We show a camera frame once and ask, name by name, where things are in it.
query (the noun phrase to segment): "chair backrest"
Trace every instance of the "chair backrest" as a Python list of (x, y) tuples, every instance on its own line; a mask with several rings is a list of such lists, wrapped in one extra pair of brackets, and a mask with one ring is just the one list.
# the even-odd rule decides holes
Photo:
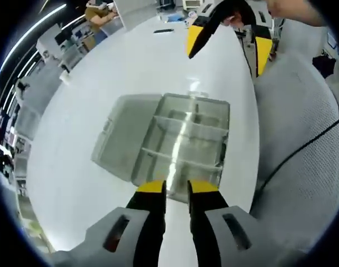
[[(292, 152), (339, 119), (323, 77), (299, 55), (284, 55), (255, 84), (260, 119), (258, 185)], [(251, 214), (282, 245), (308, 250), (339, 208), (339, 125), (291, 158)]]

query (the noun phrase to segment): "white table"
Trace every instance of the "white table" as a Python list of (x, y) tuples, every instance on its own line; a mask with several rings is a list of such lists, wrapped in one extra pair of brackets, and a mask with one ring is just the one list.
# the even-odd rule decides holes
[[(174, 28), (167, 34), (157, 29)], [(86, 229), (136, 187), (91, 161), (91, 153), (116, 100), (132, 93), (208, 93), (231, 104), (230, 132), (220, 192), (229, 205), (249, 211), (256, 186), (259, 131), (253, 84), (231, 28), (220, 26), (192, 60), (184, 23), (152, 18), (117, 32), (71, 72), (48, 105), (34, 138), (27, 188), (41, 227), (56, 250), (84, 240)], [(167, 200), (166, 233), (159, 266), (196, 266), (186, 204)]]

